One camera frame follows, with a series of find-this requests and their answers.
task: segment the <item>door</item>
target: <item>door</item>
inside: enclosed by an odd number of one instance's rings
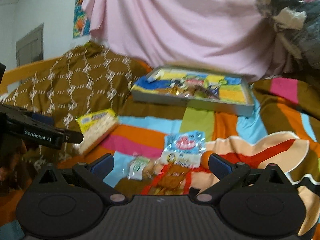
[[[43,60],[43,24],[16,43],[17,66]]]

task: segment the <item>open box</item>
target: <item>open box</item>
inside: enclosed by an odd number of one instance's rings
[[[237,85],[233,84],[233,89],[237,91],[235,93],[239,93],[239,89],[242,91],[243,98],[242,101],[233,102],[232,100],[224,100],[224,99],[214,99],[214,98],[199,98],[194,96],[177,96],[170,93],[163,93],[158,92],[159,89],[145,89],[148,84],[152,84],[155,81],[158,81],[161,75],[166,74],[170,77],[177,76],[200,76],[201,78],[212,79],[214,77],[220,78],[223,77],[223,82],[226,82],[226,79],[236,79],[240,80]],[[167,80],[168,82],[176,82],[179,78],[173,78]],[[228,89],[228,84],[222,84],[219,89],[223,88]],[[210,68],[206,67],[191,67],[191,66],[173,66],[173,65],[166,65],[162,67],[158,67],[147,74],[145,77],[138,80],[132,87],[131,93],[133,96],[134,101],[140,102],[150,102],[156,104],[164,104],[164,105],[176,105],[176,106],[186,106],[192,107],[196,109],[203,109],[203,110],[213,110],[217,112],[225,112],[230,114],[242,115],[249,117],[252,114],[254,103],[253,98],[251,95],[251,91],[249,89],[248,83],[246,80],[239,75],[230,74],[230,73],[222,73],[214,71]]]

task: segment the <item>wooden headboard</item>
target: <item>wooden headboard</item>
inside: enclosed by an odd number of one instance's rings
[[[30,64],[26,64],[17,67],[12,70],[8,70],[4,73],[0,84],[0,95],[8,92],[8,86],[33,76],[36,72],[52,67],[52,65],[59,59],[52,58],[47,60],[36,61]]]

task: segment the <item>colorful bedsheet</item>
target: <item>colorful bedsheet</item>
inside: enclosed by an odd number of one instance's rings
[[[146,187],[145,182],[126,178],[125,169],[136,154],[157,158],[166,134],[203,130],[207,148],[231,162],[241,160],[252,167],[275,162],[292,183],[309,177],[313,184],[320,185],[320,92],[304,82],[275,78],[256,82],[252,85],[252,93],[255,110],[249,118],[138,103],[129,97],[119,112],[122,124],[92,153],[66,160],[59,164],[59,168],[70,168],[77,162],[90,163],[105,153],[111,153],[115,167],[104,181],[132,196]],[[192,175],[192,181],[192,186],[204,189],[217,180],[212,174],[200,171]],[[299,187],[299,194],[307,209],[300,235],[308,235],[316,229],[313,239],[320,239],[319,197],[306,187]],[[8,208],[13,208],[18,200],[19,196],[11,199]],[[11,220],[0,219],[0,222],[0,239],[22,237],[14,215]]]

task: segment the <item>bed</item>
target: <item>bed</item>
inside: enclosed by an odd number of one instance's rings
[[[297,184],[308,177],[320,184],[320,94],[305,82],[288,78],[260,80],[251,85],[255,109],[245,118],[226,113],[202,111],[180,106],[138,103],[130,96],[130,87],[150,68],[139,60],[117,55],[89,42],[58,58],[35,62],[7,71],[0,93],[11,83],[25,80],[3,101],[54,117],[55,125],[79,130],[75,118],[86,113],[112,108],[121,125],[87,156],[75,154],[72,145],[61,151],[39,147],[23,156],[38,170],[47,163],[70,168],[78,162],[91,163],[106,153],[114,156],[113,171],[104,182],[128,197],[156,194],[150,183],[127,179],[125,170],[139,154],[158,158],[164,136],[170,133],[201,130],[207,149],[235,163],[263,168],[277,163],[289,180]],[[200,191],[217,182],[205,168],[194,170],[179,194],[190,187]],[[316,231],[320,239],[319,197],[305,186],[299,187],[307,217],[300,235]],[[0,239],[21,239],[23,232],[15,218],[15,207],[23,190],[0,197]]]

